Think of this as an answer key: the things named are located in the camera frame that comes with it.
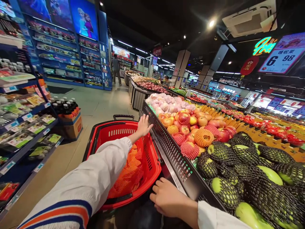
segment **person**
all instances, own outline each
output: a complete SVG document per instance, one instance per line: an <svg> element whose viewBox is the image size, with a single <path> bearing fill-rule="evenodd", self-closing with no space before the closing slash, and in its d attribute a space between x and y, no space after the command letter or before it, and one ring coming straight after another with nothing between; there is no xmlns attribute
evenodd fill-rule
<svg viewBox="0 0 305 229"><path fill-rule="evenodd" d="M79 15L80 15L80 20L79 20L79 34L83 36L88 36L88 29L85 26L86 19L85 19L85 12L83 11L82 8L77 9Z"/></svg>
<svg viewBox="0 0 305 229"><path fill-rule="evenodd" d="M86 228L89 218L107 199L108 192L119 177L132 145L148 134L148 116L143 115L138 129L128 137L101 145L95 154L66 174L33 208L18 229ZM195 202L181 193L165 178L156 181L150 199L161 214L178 217L192 228L250 228L234 216Z"/></svg>
<svg viewBox="0 0 305 229"><path fill-rule="evenodd" d="M169 86L170 86L170 82L168 81L169 77L168 76L164 76L164 80L165 81L163 81L162 86L165 87L165 88L169 88Z"/></svg>
<svg viewBox="0 0 305 229"><path fill-rule="evenodd" d="M118 76L119 85L122 85L121 82L121 75L120 75L120 62L118 60L118 56L115 54L114 58L112 59L112 71L113 71L113 83L115 84L115 76Z"/></svg>
<svg viewBox="0 0 305 229"><path fill-rule="evenodd" d="M88 37L92 38L91 33L93 32L93 27L92 27L92 24L91 24L91 18L89 16L89 14L85 14L85 20L86 20L85 26L87 28Z"/></svg>

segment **elsa poster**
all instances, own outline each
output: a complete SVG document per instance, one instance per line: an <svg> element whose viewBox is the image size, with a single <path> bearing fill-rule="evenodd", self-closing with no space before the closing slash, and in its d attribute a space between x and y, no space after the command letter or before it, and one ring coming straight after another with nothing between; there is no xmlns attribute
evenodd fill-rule
<svg viewBox="0 0 305 229"><path fill-rule="evenodd" d="M18 0L22 12L73 30L69 0Z"/></svg>
<svg viewBox="0 0 305 229"><path fill-rule="evenodd" d="M71 0L70 7L75 31L85 37L98 40L95 6L87 0Z"/></svg>

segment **white sleeve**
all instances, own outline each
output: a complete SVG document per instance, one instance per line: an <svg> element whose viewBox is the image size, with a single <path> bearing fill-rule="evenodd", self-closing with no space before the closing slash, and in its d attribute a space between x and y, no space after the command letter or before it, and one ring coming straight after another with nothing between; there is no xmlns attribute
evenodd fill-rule
<svg viewBox="0 0 305 229"><path fill-rule="evenodd" d="M251 229L236 217L212 207L205 201L198 202L199 229Z"/></svg>
<svg viewBox="0 0 305 229"><path fill-rule="evenodd" d="M101 145L95 154L89 156L87 161L82 162L76 169L61 178L53 189L37 203L18 228L27 228L27 226L24 227L25 224L33 226L34 224L29 223L36 222L38 217L39 220L43 219L49 223L34 228L49 228L52 224L54 226L54 223L55 228L79 228L78 219L73 221L67 217L66 221L63 220L62 209L66 208L67 211L73 209L74 211L77 206L80 210L78 209L77 213L71 212L74 215L70 217L80 214L80 218L87 219L85 211L88 213L89 219L105 203L109 190L126 164L131 147L132 143L127 137ZM56 213L46 215L46 212L50 211Z"/></svg>

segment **blue stripe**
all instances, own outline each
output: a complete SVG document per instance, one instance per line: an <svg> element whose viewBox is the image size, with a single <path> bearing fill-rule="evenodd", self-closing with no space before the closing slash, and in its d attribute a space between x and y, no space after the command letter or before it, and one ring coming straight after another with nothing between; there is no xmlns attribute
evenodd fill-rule
<svg viewBox="0 0 305 229"><path fill-rule="evenodd" d="M59 217L56 217L56 218L53 218L53 219L48 219L48 220L45 220L43 222L36 223L32 226L26 227L26 229L34 229L34 228L38 228L40 226L45 226L45 225L52 224L52 223L61 223L61 222L68 222L68 221L77 222L77 223L79 223L79 228L80 229L85 229L83 227L83 219L79 216L74 216L74 215L59 216Z"/></svg>
<svg viewBox="0 0 305 229"><path fill-rule="evenodd" d="M89 218L92 216L92 207L91 207L91 205L87 201L85 201L85 200L64 200L64 201L60 201L60 202L58 202L56 204L53 204L52 206L47 207L44 210L38 212L37 214L33 215L31 218L26 220L23 224L20 224L19 227L21 227L22 225L26 224L30 220L36 218L37 216L39 216L39 215L41 215L41 214L43 214L45 212L48 212L50 210L53 210L53 209L56 209L56 208L59 208L59 207L66 207L66 206L69 206L69 205L81 205L81 206L84 206L87 209L87 211L88 211Z"/></svg>

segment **supermarket aisle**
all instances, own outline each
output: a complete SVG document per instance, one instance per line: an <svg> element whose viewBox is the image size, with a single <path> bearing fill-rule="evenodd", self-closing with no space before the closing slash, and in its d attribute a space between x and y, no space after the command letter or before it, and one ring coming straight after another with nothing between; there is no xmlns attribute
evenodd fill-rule
<svg viewBox="0 0 305 229"><path fill-rule="evenodd" d="M128 96L128 87L124 80L122 86L115 84L112 91L104 91L86 87L50 83L50 86L74 88L73 91L59 98L75 98L81 108L83 131L76 142L60 145L47 163L32 180L25 192L13 205L9 213L0 222L1 229L16 228L28 215L35 204L56 184L65 174L76 168L83 159L93 125L113 120L113 115L134 115L139 119L138 111L132 109Z"/></svg>

